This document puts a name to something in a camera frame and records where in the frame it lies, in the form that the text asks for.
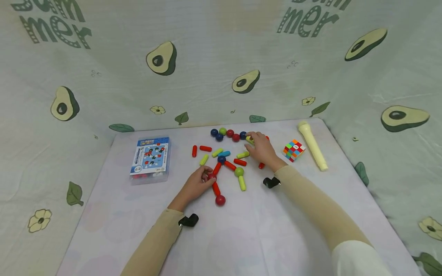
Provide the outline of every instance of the person's left hand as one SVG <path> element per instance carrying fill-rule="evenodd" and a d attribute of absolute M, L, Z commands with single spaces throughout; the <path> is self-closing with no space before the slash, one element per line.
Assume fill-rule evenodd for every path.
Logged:
<path fill-rule="evenodd" d="M 212 171 L 211 167 L 200 166 L 189 176 L 181 191 L 175 196 L 168 208 L 183 212 L 191 201 L 200 197 L 216 181 L 216 178 L 207 180 L 207 175 Z"/>

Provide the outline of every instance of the yellow flower print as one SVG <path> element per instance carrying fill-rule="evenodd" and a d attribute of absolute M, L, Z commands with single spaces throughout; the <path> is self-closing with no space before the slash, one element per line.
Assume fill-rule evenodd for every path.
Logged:
<path fill-rule="evenodd" d="M 315 99 L 316 99 L 315 97 L 305 98 L 305 99 L 302 100 L 302 105 L 303 106 L 309 106 L 309 105 L 311 105 L 312 103 L 315 102 Z"/>
<path fill-rule="evenodd" d="M 155 114 L 164 114 L 164 113 L 166 113 L 166 110 L 162 106 L 152 106 L 150 108 L 150 111 L 152 111 Z"/>
<path fill-rule="evenodd" d="M 419 222 L 419 227 L 424 233 L 432 238 L 442 241 L 442 225 L 440 225 L 432 217 L 426 217 Z"/>
<path fill-rule="evenodd" d="M 34 233 L 43 230 L 51 221 L 52 212 L 50 210 L 41 209 L 35 211 L 35 214 L 29 219 L 29 232 Z"/>

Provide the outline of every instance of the lettering on fabric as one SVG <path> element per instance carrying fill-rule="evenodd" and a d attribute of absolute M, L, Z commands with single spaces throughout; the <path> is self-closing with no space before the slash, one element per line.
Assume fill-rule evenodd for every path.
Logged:
<path fill-rule="evenodd" d="M 90 49 L 86 42 L 87 36 L 92 36 L 89 28 L 66 23 L 66 20 L 86 22 L 80 6 L 75 0 L 22 0 L 22 3 L 11 4 L 15 11 L 20 12 L 19 18 L 31 38 L 37 44 L 40 41 L 58 42 L 74 47 Z M 47 12 L 48 18 L 28 17 L 28 12 L 37 7 L 41 11 Z"/>
<path fill-rule="evenodd" d="M 303 3 L 307 0 L 291 0 L 292 3 Z M 351 0 L 312 0 L 314 3 L 319 5 L 314 6 L 307 12 L 299 9 L 289 7 L 286 14 L 282 18 L 281 23 L 276 31 L 278 34 L 281 32 L 294 34 L 298 32 L 300 37 L 306 38 L 308 36 L 315 38 L 319 35 L 321 29 L 327 24 L 334 24 L 339 19 L 339 15 L 331 14 L 329 11 L 323 13 L 323 8 L 333 7 L 339 8 L 339 10 L 344 11 L 350 4 Z"/>

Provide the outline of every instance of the cream microphone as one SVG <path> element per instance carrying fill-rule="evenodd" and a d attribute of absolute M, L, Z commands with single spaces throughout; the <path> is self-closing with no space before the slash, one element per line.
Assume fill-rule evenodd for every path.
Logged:
<path fill-rule="evenodd" d="M 310 125 L 306 121 L 302 121 L 298 124 L 299 132 L 304 136 L 304 140 L 307 142 L 307 145 L 312 152 L 313 158 L 316 161 L 319 169 L 321 171 L 328 170 L 327 162 L 325 162 L 324 156 L 319 149 L 318 143 L 315 140 L 315 137 L 312 134 L 312 130 L 310 129 Z"/>

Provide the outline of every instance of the white sleeve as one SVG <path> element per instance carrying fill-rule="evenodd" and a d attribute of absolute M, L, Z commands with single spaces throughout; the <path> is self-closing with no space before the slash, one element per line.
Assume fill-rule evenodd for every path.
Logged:
<path fill-rule="evenodd" d="M 376 250 L 364 242 L 342 242 L 331 259 L 336 276 L 392 276 Z"/>

